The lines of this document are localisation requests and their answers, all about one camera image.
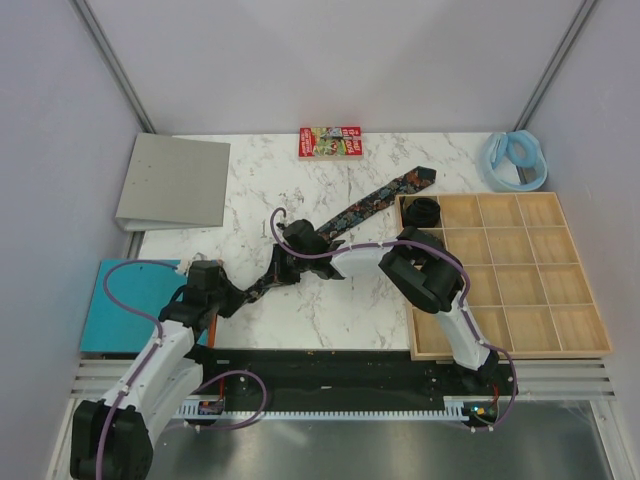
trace patterned necktie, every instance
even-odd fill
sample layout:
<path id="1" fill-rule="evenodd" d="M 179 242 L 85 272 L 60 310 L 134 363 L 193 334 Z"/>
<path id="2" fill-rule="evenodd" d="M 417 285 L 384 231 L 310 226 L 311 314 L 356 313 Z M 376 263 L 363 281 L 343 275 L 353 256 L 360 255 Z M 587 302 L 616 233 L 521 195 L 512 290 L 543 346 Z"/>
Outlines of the patterned necktie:
<path id="1" fill-rule="evenodd" d="M 436 181 L 436 171 L 426 167 L 416 167 L 387 185 L 358 200 L 316 230 L 322 238 L 331 241 L 380 210 L 393 205 L 396 195 L 412 195 L 427 188 Z"/>
<path id="2" fill-rule="evenodd" d="M 387 185 L 358 200 L 339 215 L 336 215 L 327 223 L 316 230 L 321 237 L 328 242 L 342 235 L 344 232 L 361 224 L 367 218 L 380 210 L 393 205 L 396 195 L 411 195 L 432 185 L 436 180 L 436 171 L 431 168 L 416 167 L 410 172 L 392 180 Z M 274 248 L 273 255 L 278 255 L 279 249 Z M 284 281 L 278 278 L 276 257 L 272 257 L 269 271 L 260 277 L 253 285 L 244 291 L 245 302 L 253 303 L 262 298 L 265 293 L 274 287 L 292 285 L 297 281 Z"/>

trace wooden tray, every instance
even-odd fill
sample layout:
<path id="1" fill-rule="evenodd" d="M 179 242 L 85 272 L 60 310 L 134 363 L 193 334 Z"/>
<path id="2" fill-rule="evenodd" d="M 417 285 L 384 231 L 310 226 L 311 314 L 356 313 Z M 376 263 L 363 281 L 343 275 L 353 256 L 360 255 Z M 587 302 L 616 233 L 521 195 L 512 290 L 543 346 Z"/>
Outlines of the wooden tray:
<path id="1" fill-rule="evenodd" d="M 396 216 L 419 195 L 396 199 Z M 429 196 L 440 238 L 471 278 L 468 301 L 484 335 L 514 358 L 588 358 L 612 352 L 554 193 Z M 436 319 L 407 305 L 414 360 L 450 359 Z"/>

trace marble surface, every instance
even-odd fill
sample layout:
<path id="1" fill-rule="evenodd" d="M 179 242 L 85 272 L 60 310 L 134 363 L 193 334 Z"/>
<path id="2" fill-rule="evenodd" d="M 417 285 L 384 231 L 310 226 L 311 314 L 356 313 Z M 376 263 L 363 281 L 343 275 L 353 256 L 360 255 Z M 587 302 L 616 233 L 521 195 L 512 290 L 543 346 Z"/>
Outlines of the marble surface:
<path id="1" fill-rule="evenodd" d="M 267 268 L 273 240 L 268 220 L 284 206 L 288 220 L 315 226 L 417 165 L 434 168 L 425 194 L 483 192 L 475 167 L 488 133 L 365 134 L 362 160 L 300 161 L 298 135 L 191 135 L 228 142 L 231 159 L 224 225 L 148 232 L 140 258 L 221 258 L 231 280 L 251 285 Z M 517 181 L 515 168 L 504 172 Z M 393 208 L 342 238 L 352 242 L 395 235 Z M 383 275 L 324 281 L 312 273 L 298 285 L 275 289 L 232 318 L 219 319 L 221 348 L 406 349 L 404 299 Z"/>

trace white wall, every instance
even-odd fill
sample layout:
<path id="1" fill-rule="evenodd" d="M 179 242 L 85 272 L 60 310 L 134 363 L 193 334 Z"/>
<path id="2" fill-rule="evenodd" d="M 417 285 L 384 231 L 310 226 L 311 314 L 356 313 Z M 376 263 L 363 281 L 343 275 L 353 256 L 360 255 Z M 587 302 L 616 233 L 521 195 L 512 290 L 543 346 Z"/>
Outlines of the white wall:
<path id="1" fill-rule="evenodd" d="M 0 478 L 44 478 L 137 124 L 66 0 L 0 2 Z"/>
<path id="2" fill-rule="evenodd" d="M 640 3 L 600 2 L 529 129 L 549 162 L 615 353 L 640 458 Z"/>
<path id="3" fill-rule="evenodd" d="M 88 0 L 163 133 L 490 131 L 580 0 Z"/>

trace red book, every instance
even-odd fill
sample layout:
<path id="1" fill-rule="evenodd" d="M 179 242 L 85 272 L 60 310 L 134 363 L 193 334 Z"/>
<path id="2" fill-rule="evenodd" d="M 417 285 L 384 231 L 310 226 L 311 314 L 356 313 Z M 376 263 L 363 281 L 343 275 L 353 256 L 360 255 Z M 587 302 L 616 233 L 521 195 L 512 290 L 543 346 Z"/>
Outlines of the red book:
<path id="1" fill-rule="evenodd" d="M 299 156 L 311 159 L 362 158 L 360 127 L 314 127 L 300 129 Z"/>

